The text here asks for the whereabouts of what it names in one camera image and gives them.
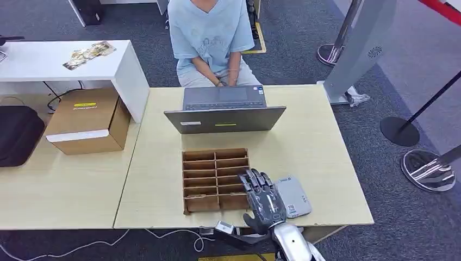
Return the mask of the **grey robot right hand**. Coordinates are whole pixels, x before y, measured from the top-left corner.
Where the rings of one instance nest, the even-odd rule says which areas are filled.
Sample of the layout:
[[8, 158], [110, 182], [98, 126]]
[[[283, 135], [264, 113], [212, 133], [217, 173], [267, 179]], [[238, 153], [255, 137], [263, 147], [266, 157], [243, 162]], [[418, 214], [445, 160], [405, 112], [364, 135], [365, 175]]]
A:
[[286, 208], [279, 191], [268, 175], [254, 168], [239, 174], [253, 215], [242, 215], [245, 224], [257, 234], [266, 235], [273, 227], [286, 222]]

